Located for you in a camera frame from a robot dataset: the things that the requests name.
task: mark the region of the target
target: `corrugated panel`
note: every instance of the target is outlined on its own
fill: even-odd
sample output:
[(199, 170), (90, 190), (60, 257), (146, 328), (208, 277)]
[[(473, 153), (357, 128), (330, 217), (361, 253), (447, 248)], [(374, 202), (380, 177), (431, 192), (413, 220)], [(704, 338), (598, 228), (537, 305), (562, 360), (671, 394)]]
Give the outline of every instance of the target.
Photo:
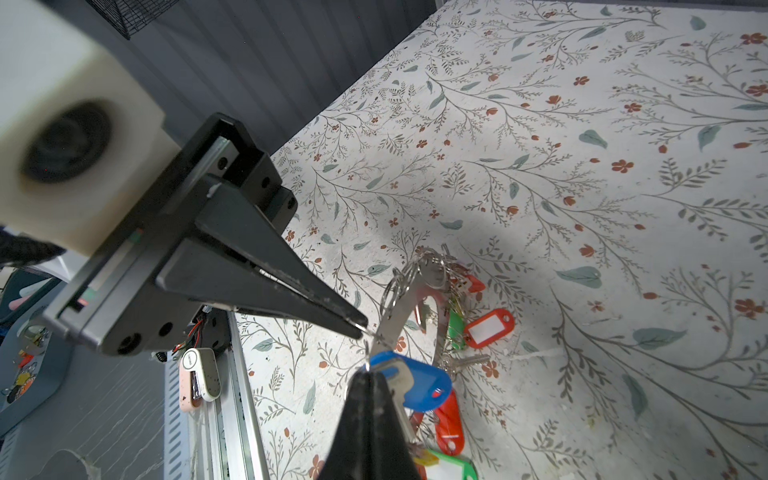
[(48, 0), (123, 63), (184, 143), (217, 111), (275, 151), (435, 11), (433, 0), (182, 0), (125, 40), (82, 0)]

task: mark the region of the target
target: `orange key tag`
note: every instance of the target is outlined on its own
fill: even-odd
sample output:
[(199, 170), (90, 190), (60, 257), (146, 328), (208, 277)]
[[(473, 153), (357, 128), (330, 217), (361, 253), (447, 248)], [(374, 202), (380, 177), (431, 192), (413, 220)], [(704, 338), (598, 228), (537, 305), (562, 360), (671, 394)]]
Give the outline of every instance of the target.
[(470, 323), (464, 331), (467, 334), (467, 345), (481, 349), (514, 329), (515, 318), (509, 311), (499, 308)]

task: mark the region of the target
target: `red flower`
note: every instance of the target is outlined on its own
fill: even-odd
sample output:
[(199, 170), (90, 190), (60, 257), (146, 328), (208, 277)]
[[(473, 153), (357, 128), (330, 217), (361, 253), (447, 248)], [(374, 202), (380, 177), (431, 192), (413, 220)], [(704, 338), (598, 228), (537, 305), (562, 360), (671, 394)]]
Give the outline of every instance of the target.
[(320, 460), (319, 455), (315, 455), (315, 458), (312, 459), (312, 468), (307, 472), (307, 475), (312, 478), (312, 480), (317, 480), (317, 477), (320, 476), (320, 470), (323, 469), (323, 466), (326, 463), (323, 460)]
[(757, 305), (754, 300), (748, 298), (746, 300), (737, 300), (734, 307), (737, 312), (741, 312), (748, 319), (755, 319), (758, 313), (765, 313), (765, 305)]
[(759, 97), (762, 94), (768, 94), (768, 85), (752, 85), (751, 87), (747, 88), (746, 92), (752, 96)]
[(622, 174), (626, 174), (630, 168), (634, 167), (633, 162), (627, 162), (626, 160), (619, 160), (618, 162), (614, 162), (611, 165), (614, 166), (612, 168), (614, 172), (621, 172)]
[(592, 306), (590, 310), (592, 310), (593, 312), (602, 312), (603, 310), (605, 310), (605, 306), (603, 305), (603, 303), (598, 302), (597, 300), (595, 300), (594, 302), (587, 302), (587, 305)]
[(755, 45), (763, 43), (768, 37), (763, 35), (762, 33), (753, 33), (752, 35), (744, 34), (741, 35), (741, 39), (743, 40), (741, 43), (742, 45), (749, 45), (750, 43), (754, 43)]
[(594, 255), (594, 248), (590, 247), (586, 243), (584, 244), (584, 246), (582, 248), (578, 249), (578, 251), (581, 252), (581, 256), (582, 257), (587, 257), (588, 258), (588, 257), (591, 257), (591, 256)]
[(493, 362), (493, 361), (484, 364), (482, 366), (482, 370), (483, 370), (483, 372), (485, 372), (485, 376), (487, 376), (488, 378), (493, 377), (493, 378), (497, 379), (498, 378), (498, 370), (496, 369), (496, 366), (497, 366), (496, 362)]

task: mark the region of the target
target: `leaf print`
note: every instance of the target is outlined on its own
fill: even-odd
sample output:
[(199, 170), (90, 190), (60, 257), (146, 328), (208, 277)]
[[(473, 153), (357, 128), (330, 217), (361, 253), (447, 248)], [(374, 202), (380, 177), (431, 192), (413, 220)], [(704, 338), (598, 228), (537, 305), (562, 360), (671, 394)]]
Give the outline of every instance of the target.
[(464, 85), (460, 88), (461, 91), (468, 91), (472, 90), (474, 87), (477, 87), (480, 84), (479, 81), (473, 81), (471, 84)]
[[(523, 340), (522, 342), (520, 342), (520, 345), (523, 345), (523, 349), (524, 349), (526, 352), (528, 352), (528, 353), (534, 353), (534, 352), (538, 352), (538, 349), (537, 349), (536, 347), (534, 347), (534, 346), (533, 346), (533, 345), (531, 345), (530, 343), (526, 342), (525, 340)], [(542, 363), (544, 363), (544, 366), (547, 366), (547, 361), (546, 361), (546, 360), (544, 360), (544, 357), (543, 357), (543, 356), (540, 356), (540, 357), (538, 357), (538, 359), (540, 359), (540, 360), (541, 360), (541, 362), (542, 362)]]
[(389, 265), (372, 265), (368, 267), (368, 276), (379, 275), (381, 272), (386, 271)]
[(272, 349), (272, 344), (275, 343), (274, 339), (266, 339), (258, 342), (252, 350), (258, 350), (260, 352), (269, 352)]
[(597, 27), (595, 30), (591, 30), (588, 33), (584, 34), (584, 36), (579, 38), (579, 40), (584, 40), (585, 38), (597, 37), (599, 34), (603, 32), (605, 32), (605, 27)]
[(376, 185), (378, 185), (378, 184), (379, 184), (379, 182), (380, 182), (380, 181), (381, 181), (383, 178), (384, 178), (384, 175), (382, 175), (382, 176), (380, 176), (380, 177), (377, 177), (377, 178), (374, 178), (373, 180), (371, 180), (371, 181), (370, 181), (370, 182), (369, 182), (369, 183), (366, 185), (366, 188), (367, 188), (368, 190), (371, 190), (371, 189), (372, 189), (372, 188), (374, 188)]
[(429, 104), (429, 110), (432, 110), (434, 107), (437, 107), (438, 105), (440, 105), (440, 102), (443, 101), (444, 98), (445, 98), (445, 94), (443, 92), (440, 92), (440, 95), (438, 95), (438, 97), (435, 100), (433, 100), (431, 104)]
[(704, 30), (707, 27), (707, 23), (696, 15), (691, 15), (690, 27), (693, 30)]
[(550, 205), (549, 202), (547, 202), (546, 200), (541, 201), (541, 208), (543, 208), (550, 214), (557, 216), (557, 214), (554, 212), (554, 208), (552, 208), (552, 205)]
[(527, 162), (530, 157), (531, 157), (531, 154), (525, 154), (519, 159), (515, 160), (515, 162), (512, 164), (512, 169), (517, 170), (518, 168), (522, 167), (523, 164)]
[(738, 107), (733, 107), (734, 110), (749, 110), (749, 111), (755, 111), (755, 110), (768, 110), (768, 104), (744, 104), (739, 105)]
[(674, 330), (646, 328), (635, 330), (632, 338), (637, 342), (637, 346), (643, 350), (655, 350), (660, 346), (666, 346), (683, 338), (687, 330), (675, 332)]
[(315, 407), (315, 382), (312, 382), (312, 388), (306, 393), (304, 400), (303, 412), (305, 415), (309, 415), (312, 409)]
[(598, 145), (603, 148), (608, 148), (608, 142), (598, 135), (594, 130), (587, 130), (583, 134), (578, 136), (578, 139), (586, 144)]
[(514, 57), (512, 57), (512, 58), (510, 59), (510, 61), (517, 61), (517, 60), (522, 60), (523, 58), (525, 58), (525, 57), (529, 56), (531, 53), (524, 53), (524, 54), (522, 54), (522, 55), (515, 55)]
[(576, 282), (589, 288), (600, 288), (603, 286), (603, 282), (600, 280), (600, 270), (593, 266), (580, 266), (573, 270), (556, 271), (555, 273), (563, 280)]
[(710, 125), (709, 127), (704, 127), (699, 131), (699, 151), (704, 151), (704, 147), (708, 144), (711, 144), (715, 136), (717, 135), (717, 132), (720, 131), (720, 125)]
[(464, 220), (457, 220), (455, 222), (440, 222), (440, 224), (449, 230), (458, 230), (464, 226)]
[(645, 396), (645, 390), (634, 378), (630, 377), (626, 373), (621, 376), (624, 383), (627, 384), (630, 396), (632, 398), (632, 409), (634, 410), (634, 419), (640, 418), (640, 415), (648, 408), (648, 397)]

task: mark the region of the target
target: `silver key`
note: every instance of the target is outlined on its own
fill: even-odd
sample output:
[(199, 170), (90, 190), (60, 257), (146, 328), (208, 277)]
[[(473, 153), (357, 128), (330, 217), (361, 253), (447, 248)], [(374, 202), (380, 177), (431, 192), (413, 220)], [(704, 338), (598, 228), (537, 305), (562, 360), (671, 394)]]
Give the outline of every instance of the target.
[(490, 355), (475, 355), (464, 359), (457, 359), (450, 355), (443, 356), (442, 369), (444, 369), (451, 380), (456, 380), (456, 377), (463, 369), (470, 365), (476, 365), (478, 363), (485, 363), (491, 359)]
[(411, 369), (408, 368), (405, 362), (401, 359), (392, 359), (388, 362), (380, 363), (372, 370), (374, 372), (384, 372), (389, 369), (397, 369), (397, 373), (394, 376), (387, 378), (387, 386), (392, 393), (392, 403), (395, 405), (395, 412), (397, 412), (397, 419), (400, 422), (400, 427), (403, 436), (406, 438), (406, 443), (413, 443), (416, 441), (416, 435), (411, 427), (411, 422), (406, 414), (406, 408), (403, 403), (406, 401), (406, 393), (413, 388), (413, 374)]

